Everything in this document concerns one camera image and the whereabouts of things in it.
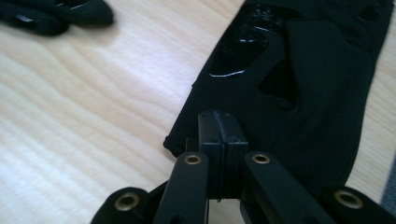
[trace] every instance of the glove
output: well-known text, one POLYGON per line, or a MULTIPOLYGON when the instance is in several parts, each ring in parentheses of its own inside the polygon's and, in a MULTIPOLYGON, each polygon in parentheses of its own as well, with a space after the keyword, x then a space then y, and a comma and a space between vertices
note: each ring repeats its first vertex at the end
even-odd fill
POLYGON ((247 0, 163 145, 177 157, 198 114, 221 109, 313 196, 344 185, 392 10, 390 0, 247 0))
POLYGON ((107 26, 113 12, 103 0, 0 0, 0 20, 38 35, 58 35, 69 23, 107 26))

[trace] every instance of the wooden table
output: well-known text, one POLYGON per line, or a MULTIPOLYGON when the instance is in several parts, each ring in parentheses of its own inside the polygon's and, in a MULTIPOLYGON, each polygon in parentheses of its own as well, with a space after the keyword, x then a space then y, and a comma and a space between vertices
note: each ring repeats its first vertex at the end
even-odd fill
MULTIPOLYGON (((169 177, 163 148, 242 0, 111 1, 117 22, 47 38, 0 26, 0 222, 89 223, 106 197, 169 177)), ((348 185, 379 202, 396 148, 396 20, 348 185)), ((242 223, 238 202, 210 223, 242 223)))

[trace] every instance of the light wood surface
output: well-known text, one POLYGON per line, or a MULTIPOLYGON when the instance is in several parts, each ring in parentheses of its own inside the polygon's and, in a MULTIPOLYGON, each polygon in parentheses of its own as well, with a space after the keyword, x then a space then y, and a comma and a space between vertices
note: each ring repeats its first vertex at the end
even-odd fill
MULTIPOLYGON (((0 222, 89 223, 117 189, 150 191, 163 148, 242 0, 113 0, 117 22, 53 38, 0 26, 0 222)), ((378 63, 348 185, 379 202, 396 148, 396 20, 378 63)), ((210 223, 242 223, 237 201, 210 223)))

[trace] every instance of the black object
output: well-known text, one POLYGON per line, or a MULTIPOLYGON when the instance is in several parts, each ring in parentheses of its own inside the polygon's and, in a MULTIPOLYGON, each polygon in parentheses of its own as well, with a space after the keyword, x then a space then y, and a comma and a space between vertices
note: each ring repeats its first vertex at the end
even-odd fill
POLYGON ((274 156, 248 152, 232 114, 205 111, 198 123, 198 147, 186 148, 177 158, 167 183, 150 193, 135 188, 116 191, 92 224, 203 224, 207 200, 224 195, 240 199, 242 216, 250 224, 396 223, 379 205, 346 187, 326 189, 322 207, 274 156))
POLYGON ((107 26, 113 12, 103 0, 0 0, 0 20, 39 35, 58 35, 69 23, 107 26))
POLYGON ((390 0, 247 0, 163 145, 179 156, 198 114, 223 109, 315 197, 344 185, 392 10, 390 0))

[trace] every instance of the metal ring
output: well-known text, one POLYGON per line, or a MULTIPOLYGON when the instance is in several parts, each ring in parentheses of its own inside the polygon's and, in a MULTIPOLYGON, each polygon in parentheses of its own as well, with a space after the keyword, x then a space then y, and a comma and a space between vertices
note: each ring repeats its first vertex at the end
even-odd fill
POLYGON ((126 192, 122 194, 114 204, 119 211, 129 211, 139 204, 139 196, 133 192, 126 192))
POLYGON ((334 197, 340 204, 354 209, 360 209, 363 207, 363 201, 355 194, 346 190, 340 189, 334 193, 334 197))
POLYGON ((270 158, 264 154, 255 154, 252 159, 259 164, 267 164, 271 161, 270 158))
POLYGON ((184 162, 186 162, 189 165, 196 165, 201 163, 201 161, 202 161, 201 157, 195 155, 186 156, 186 158, 184 159, 184 162))

